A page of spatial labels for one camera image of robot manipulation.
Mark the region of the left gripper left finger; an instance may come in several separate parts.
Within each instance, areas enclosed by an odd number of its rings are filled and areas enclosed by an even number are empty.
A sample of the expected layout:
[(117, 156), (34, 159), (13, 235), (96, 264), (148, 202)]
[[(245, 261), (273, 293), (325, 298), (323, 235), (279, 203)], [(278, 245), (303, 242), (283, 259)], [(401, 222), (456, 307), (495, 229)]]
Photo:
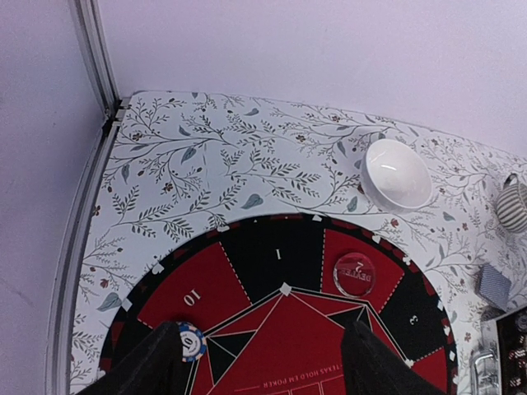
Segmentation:
[(94, 394), (183, 394), (184, 362), (180, 327), (165, 322), (117, 366), (84, 389)]

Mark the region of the blue white chip stack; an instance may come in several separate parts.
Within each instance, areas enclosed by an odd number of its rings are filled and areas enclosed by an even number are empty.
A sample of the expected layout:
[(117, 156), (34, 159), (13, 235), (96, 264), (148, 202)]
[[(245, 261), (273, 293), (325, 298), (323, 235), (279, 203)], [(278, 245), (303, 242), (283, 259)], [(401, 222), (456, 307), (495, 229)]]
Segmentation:
[(182, 343), (182, 361), (192, 363), (206, 354), (207, 341), (203, 333), (192, 323), (178, 322)]

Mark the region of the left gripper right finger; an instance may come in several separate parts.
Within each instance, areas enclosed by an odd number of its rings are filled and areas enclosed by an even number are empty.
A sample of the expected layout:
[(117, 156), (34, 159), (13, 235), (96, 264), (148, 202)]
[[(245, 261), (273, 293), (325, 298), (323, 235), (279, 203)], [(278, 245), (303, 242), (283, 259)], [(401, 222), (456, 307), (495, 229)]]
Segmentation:
[(410, 370), (364, 323), (348, 322), (341, 341), (347, 394), (440, 394)]

